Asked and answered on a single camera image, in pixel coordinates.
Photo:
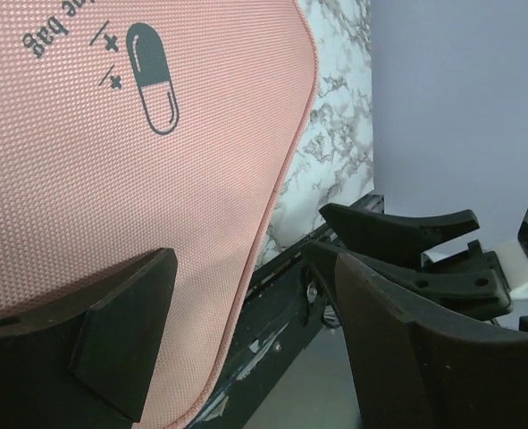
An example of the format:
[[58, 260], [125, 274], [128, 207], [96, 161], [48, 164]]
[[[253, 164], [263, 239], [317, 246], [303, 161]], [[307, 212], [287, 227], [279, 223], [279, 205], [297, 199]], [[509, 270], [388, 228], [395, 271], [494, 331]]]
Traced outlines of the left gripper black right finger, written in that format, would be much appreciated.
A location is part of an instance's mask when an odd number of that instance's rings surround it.
[[528, 332], [474, 320], [349, 254], [335, 278], [365, 428], [528, 428]]

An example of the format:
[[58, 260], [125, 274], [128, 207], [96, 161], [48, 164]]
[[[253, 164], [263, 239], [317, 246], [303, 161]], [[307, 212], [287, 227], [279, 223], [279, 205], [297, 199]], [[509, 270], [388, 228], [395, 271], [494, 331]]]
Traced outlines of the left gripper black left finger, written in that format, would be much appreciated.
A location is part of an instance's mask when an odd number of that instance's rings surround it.
[[0, 428], [130, 428], [143, 416], [178, 269], [160, 248], [0, 319]]

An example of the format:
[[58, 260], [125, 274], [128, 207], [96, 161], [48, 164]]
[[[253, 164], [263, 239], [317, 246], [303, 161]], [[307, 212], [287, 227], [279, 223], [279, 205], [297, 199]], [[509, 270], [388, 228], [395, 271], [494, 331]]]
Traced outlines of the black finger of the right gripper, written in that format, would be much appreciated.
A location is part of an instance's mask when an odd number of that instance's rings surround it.
[[480, 228], [469, 209], [405, 217], [330, 203], [320, 214], [346, 248], [398, 266], [420, 266], [423, 252]]
[[[346, 250], [334, 244], [310, 241], [301, 253], [340, 316], [335, 282], [337, 257]], [[490, 320], [512, 311], [510, 287], [495, 252], [482, 250], [475, 240], [468, 250], [437, 262], [427, 260], [416, 271], [371, 257], [351, 254], [397, 285], [476, 320]]]

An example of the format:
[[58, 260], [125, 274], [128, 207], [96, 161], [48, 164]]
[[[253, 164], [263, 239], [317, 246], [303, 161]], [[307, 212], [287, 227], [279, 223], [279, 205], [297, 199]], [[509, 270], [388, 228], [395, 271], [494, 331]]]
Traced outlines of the pink medicine kit case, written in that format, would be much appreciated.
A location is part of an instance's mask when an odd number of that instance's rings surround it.
[[172, 249], [130, 428], [188, 426], [222, 372], [318, 80], [297, 1], [0, 1], [0, 319]]

